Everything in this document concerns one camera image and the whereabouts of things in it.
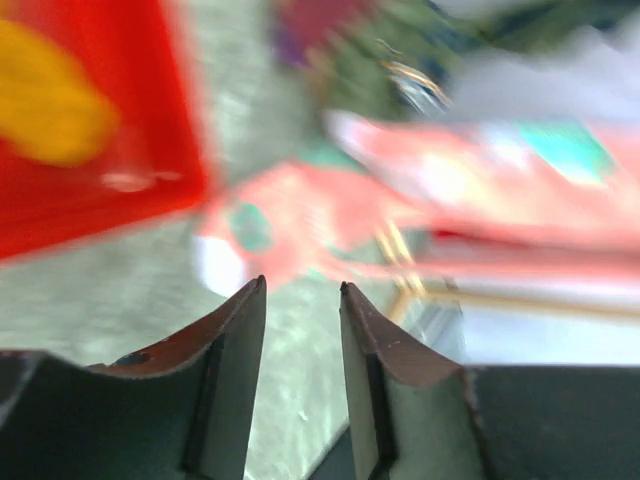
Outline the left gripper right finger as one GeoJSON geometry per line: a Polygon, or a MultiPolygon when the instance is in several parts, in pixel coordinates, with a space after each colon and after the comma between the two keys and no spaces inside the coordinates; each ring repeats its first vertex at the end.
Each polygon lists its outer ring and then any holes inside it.
{"type": "Polygon", "coordinates": [[[351,444],[358,479],[480,479],[462,368],[340,289],[351,444]]]}

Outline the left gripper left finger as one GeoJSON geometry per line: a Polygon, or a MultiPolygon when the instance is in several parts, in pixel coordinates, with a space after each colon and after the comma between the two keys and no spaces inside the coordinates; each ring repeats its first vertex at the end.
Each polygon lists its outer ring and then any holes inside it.
{"type": "Polygon", "coordinates": [[[250,280],[215,311],[94,371],[132,379],[201,364],[182,468],[189,479],[242,479],[266,326],[267,282],[250,280]]]}

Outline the mustard yellow sock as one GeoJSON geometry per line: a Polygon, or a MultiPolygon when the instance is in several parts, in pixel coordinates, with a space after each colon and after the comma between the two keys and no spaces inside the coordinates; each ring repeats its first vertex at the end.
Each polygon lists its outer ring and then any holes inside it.
{"type": "Polygon", "coordinates": [[[48,37],[1,20],[1,139],[14,153],[55,167],[104,151],[119,126],[113,103],[83,66],[48,37]]]}

